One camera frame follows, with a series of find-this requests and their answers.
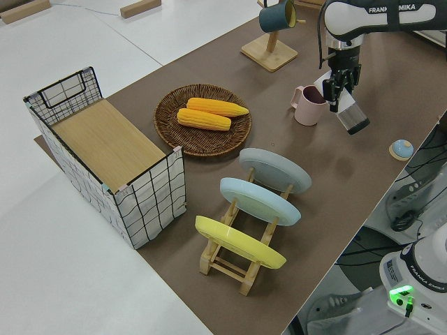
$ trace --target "corn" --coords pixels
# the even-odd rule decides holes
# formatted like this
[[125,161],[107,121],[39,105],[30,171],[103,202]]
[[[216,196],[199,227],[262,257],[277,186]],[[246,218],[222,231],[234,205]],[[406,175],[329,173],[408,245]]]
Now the corn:
[[209,112],[223,117],[238,117],[249,113],[247,108],[235,103],[205,98],[190,98],[186,104],[186,108],[202,110],[203,112]]
[[183,126],[208,129],[210,131],[227,131],[231,126],[231,120],[228,117],[188,108],[179,109],[177,120]]

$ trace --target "wicker plate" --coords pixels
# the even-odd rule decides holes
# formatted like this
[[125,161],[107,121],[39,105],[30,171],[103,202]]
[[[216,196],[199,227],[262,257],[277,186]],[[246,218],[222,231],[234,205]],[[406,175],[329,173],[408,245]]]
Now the wicker plate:
[[180,87],[165,96],[155,109],[154,125],[160,137],[172,148],[182,146],[192,156],[218,156],[236,149],[247,138],[251,129],[251,114],[231,118],[229,131],[208,131],[182,126],[177,112],[185,108],[189,98],[208,98],[237,103],[245,102],[227,89],[208,84]]

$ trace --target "mug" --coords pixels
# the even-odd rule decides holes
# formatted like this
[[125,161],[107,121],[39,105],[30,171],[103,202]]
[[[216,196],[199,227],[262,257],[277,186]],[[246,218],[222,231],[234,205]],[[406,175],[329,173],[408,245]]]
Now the mug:
[[259,13],[259,25],[265,33],[293,28],[295,24],[293,0],[279,0],[279,3],[270,7],[267,7],[267,0],[264,0],[264,8]]
[[291,101],[295,108],[295,120],[305,126],[316,124],[327,109],[327,104],[314,85],[297,87]]

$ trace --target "blue plate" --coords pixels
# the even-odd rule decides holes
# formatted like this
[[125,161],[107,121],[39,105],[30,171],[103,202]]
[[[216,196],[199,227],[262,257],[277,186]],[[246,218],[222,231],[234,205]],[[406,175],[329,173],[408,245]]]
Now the blue plate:
[[236,207],[242,211],[278,225],[294,225],[301,213],[290,202],[266,188],[236,178],[221,179],[221,193],[227,201],[236,199]]
[[310,176],[299,165],[271,151],[243,149],[239,163],[245,171],[254,168],[256,181],[280,192],[293,184],[291,193],[303,193],[312,185]]

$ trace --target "wire frame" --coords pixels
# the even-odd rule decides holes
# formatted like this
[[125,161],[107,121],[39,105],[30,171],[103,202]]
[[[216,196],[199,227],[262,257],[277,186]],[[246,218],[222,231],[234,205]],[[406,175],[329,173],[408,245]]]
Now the wire frame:
[[25,97],[24,102],[72,185],[137,249],[186,211],[183,150],[175,148],[113,194],[52,129],[101,98],[89,67]]

